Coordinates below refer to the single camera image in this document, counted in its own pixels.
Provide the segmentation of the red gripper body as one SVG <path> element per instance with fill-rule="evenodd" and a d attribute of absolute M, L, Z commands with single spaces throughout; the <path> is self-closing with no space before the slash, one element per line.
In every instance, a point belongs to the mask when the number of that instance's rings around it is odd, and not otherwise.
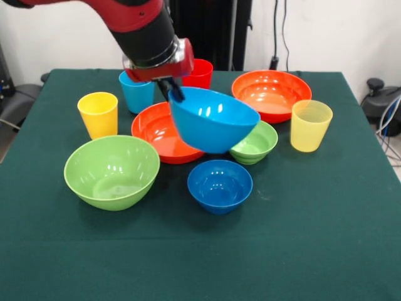
<path fill-rule="evenodd" d="M 177 49 L 162 64 L 151 68 L 139 68 L 125 56 L 125 71 L 134 82 L 151 82 L 164 78 L 180 78 L 190 75 L 194 69 L 194 53 L 188 38 L 180 38 Z"/>

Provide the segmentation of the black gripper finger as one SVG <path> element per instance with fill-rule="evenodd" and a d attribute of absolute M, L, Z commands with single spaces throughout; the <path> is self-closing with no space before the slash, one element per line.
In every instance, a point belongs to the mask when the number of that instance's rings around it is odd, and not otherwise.
<path fill-rule="evenodd" d="M 180 85 L 176 82 L 174 78 L 168 78 L 167 82 L 170 85 L 169 93 L 171 94 L 171 97 L 176 102 L 183 102 L 185 100 L 185 96 Z"/>
<path fill-rule="evenodd" d="M 156 81 L 159 90 L 161 91 L 164 99 L 169 100 L 170 83 L 168 80 L 157 80 Z"/>

